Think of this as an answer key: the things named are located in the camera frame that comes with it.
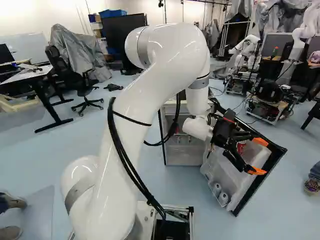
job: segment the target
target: whiteboard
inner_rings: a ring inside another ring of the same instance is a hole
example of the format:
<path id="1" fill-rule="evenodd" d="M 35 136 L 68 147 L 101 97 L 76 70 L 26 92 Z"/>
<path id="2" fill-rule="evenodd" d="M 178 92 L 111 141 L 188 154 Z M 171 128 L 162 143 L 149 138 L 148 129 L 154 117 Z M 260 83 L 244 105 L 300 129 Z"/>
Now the whiteboard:
<path id="1" fill-rule="evenodd" d="M 32 64 L 49 61 L 45 53 L 48 42 L 42 32 L 0 36 L 0 44 L 7 45 L 15 61 L 29 58 Z"/>

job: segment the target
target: blue storage box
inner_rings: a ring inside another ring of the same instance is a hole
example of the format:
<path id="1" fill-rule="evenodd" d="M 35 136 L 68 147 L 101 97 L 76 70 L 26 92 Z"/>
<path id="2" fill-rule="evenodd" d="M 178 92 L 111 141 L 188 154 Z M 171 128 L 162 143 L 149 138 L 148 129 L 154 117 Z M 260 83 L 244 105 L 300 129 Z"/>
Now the blue storage box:
<path id="1" fill-rule="evenodd" d="M 89 22 L 90 23 L 95 23 L 96 22 L 96 15 L 95 14 L 89 14 Z"/>
<path id="2" fill-rule="evenodd" d="M 118 10 L 107 9 L 99 12 L 99 15 L 102 19 L 104 19 L 104 18 L 110 18 L 110 17 L 124 16 L 124 15 L 127 15 L 127 12 L 121 9 L 118 9 Z"/>

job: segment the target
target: shoe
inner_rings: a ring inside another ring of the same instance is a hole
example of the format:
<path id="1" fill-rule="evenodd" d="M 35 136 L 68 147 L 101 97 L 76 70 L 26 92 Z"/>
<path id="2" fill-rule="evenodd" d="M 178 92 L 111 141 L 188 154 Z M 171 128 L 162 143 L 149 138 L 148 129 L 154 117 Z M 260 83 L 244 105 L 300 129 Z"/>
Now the shoe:
<path id="1" fill-rule="evenodd" d="M 0 228 L 0 240 L 17 240 L 21 234 L 22 230 L 17 226 Z"/>
<path id="2" fill-rule="evenodd" d="M 25 200 L 23 200 L 22 198 L 13 197 L 7 192 L 0 192 L 0 202 L 1 199 L 6 202 L 6 204 L 8 205 L 8 209 L 24 209 L 27 207 L 27 202 Z"/>

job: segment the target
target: wall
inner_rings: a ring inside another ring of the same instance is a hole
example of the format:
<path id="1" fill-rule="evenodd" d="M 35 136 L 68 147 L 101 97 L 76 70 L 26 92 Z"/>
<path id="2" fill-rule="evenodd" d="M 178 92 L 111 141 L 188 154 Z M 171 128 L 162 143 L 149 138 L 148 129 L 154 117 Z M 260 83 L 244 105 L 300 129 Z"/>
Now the wall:
<path id="1" fill-rule="evenodd" d="M 0 36 L 43 32 L 50 39 L 51 26 L 61 24 L 80 34 L 93 34 L 88 13 L 105 9 L 123 9 L 128 14 L 146 13 L 149 25 L 163 24 L 164 8 L 158 0 L 3 0 L 0 7 Z M 220 5 L 213 9 L 213 18 L 220 16 L 223 24 L 224 12 Z M 200 28 L 212 19 L 212 4 L 203 2 L 166 0 L 168 23 L 200 23 Z"/>
<path id="2" fill-rule="evenodd" d="M 74 1 L 3 0 L 0 7 L 0 36 L 43 32 L 49 40 L 51 26 L 56 23 L 84 34 Z"/>

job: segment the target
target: screen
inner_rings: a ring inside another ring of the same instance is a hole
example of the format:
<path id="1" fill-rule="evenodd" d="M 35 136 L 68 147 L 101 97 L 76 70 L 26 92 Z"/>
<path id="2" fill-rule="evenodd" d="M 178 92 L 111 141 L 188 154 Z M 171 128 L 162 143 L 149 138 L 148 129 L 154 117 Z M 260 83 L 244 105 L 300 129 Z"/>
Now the screen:
<path id="1" fill-rule="evenodd" d="M 105 17 L 101 21 L 108 47 L 116 48 L 120 52 L 125 51 L 128 34 L 136 28 L 146 26 L 144 13 Z"/>
<path id="2" fill-rule="evenodd" d="M 0 64 L 13 62 L 15 59 L 6 44 L 0 44 Z"/>
<path id="3" fill-rule="evenodd" d="M 275 47 L 278 47 L 276 55 L 281 56 L 286 43 L 293 40 L 291 32 L 287 34 L 267 34 L 262 47 L 262 57 L 271 56 Z"/>

